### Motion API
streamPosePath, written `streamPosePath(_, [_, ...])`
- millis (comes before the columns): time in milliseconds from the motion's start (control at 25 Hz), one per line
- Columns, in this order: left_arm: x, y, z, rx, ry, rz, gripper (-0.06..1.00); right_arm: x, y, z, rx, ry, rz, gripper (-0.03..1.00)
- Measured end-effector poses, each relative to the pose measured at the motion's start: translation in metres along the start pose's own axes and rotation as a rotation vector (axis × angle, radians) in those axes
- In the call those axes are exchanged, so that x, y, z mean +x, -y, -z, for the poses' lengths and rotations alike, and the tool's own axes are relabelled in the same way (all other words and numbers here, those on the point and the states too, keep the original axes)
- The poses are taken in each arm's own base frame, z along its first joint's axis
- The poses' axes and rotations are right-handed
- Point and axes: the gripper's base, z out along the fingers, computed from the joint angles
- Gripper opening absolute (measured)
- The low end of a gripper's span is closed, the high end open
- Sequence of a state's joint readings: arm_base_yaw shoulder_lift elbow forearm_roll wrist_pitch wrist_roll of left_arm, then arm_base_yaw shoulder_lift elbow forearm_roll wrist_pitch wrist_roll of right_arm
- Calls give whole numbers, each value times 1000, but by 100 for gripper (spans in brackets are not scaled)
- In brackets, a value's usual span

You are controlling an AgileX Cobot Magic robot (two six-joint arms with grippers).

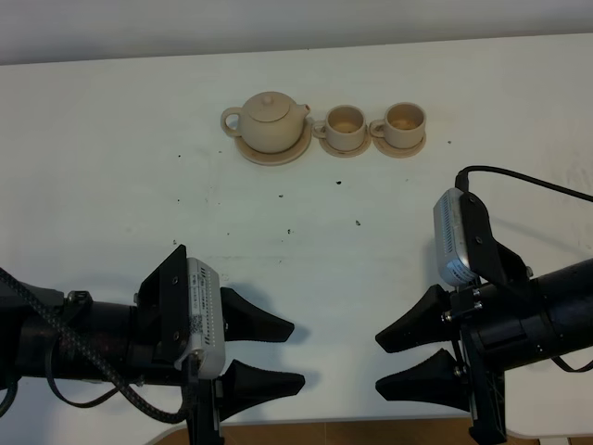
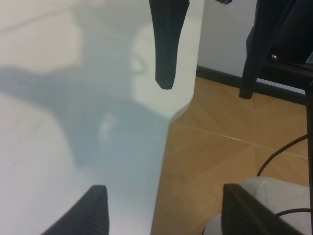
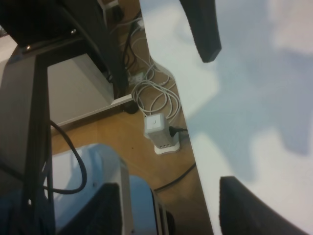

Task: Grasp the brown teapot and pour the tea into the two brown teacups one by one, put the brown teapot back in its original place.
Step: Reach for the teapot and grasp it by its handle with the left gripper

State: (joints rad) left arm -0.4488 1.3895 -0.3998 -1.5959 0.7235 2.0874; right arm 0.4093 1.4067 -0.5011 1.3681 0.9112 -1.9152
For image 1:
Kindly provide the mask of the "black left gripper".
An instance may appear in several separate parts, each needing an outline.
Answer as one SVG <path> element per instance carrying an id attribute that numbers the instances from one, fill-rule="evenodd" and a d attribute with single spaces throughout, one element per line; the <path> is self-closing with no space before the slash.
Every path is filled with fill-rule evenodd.
<path id="1" fill-rule="evenodd" d="M 233 360 L 226 372 L 212 380 L 197 377 L 197 365 L 181 357 L 189 338 L 188 266 L 185 245 L 172 253 L 142 282 L 134 297 L 137 333 L 154 345 L 153 361 L 181 374 L 187 431 L 192 444 L 223 444 L 221 421 L 268 401 L 295 396 L 305 376 L 263 370 Z M 226 341 L 283 343 L 295 325 L 221 288 Z"/>

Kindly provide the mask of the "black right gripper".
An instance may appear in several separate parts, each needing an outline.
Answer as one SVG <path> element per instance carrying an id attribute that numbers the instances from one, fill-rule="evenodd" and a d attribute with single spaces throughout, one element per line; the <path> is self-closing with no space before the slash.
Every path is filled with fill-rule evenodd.
<path id="1" fill-rule="evenodd" d="M 505 378 L 508 370 L 542 361 L 547 353 L 547 312 L 538 282 L 507 288 L 472 282 L 450 296 L 430 286 L 418 302 L 375 336 L 388 353 L 452 339 L 452 312 L 467 379 L 444 349 L 425 361 L 375 383 L 386 401 L 417 401 L 470 412 L 470 436 L 478 444 L 500 444 L 507 438 Z"/>

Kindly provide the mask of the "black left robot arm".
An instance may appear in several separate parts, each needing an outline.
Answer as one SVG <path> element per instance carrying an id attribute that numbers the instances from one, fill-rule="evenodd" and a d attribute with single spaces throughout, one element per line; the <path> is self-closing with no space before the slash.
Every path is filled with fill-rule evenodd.
<path id="1" fill-rule="evenodd" d="M 186 424 L 193 444 L 220 444 L 221 422 L 295 396 L 300 374 L 228 360 L 233 341 L 284 343 L 294 325 L 223 287 L 178 246 L 142 282 L 132 304 L 96 301 L 1 275 L 1 408 L 22 377 L 108 382 L 144 415 Z"/>

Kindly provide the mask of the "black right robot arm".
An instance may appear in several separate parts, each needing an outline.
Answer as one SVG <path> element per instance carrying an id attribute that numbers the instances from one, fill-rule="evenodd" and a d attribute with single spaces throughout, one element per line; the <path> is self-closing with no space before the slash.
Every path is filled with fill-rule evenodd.
<path id="1" fill-rule="evenodd" d="M 528 281 L 523 311 L 510 292 L 484 284 L 459 292 L 430 286 L 403 316 L 376 335 L 388 353 L 450 342 L 411 368 L 379 379 L 387 401 L 418 401 L 469 413 L 478 444 L 507 439 L 507 371 L 551 360 L 574 368 L 563 355 L 592 345 L 592 262 L 581 261 Z"/>

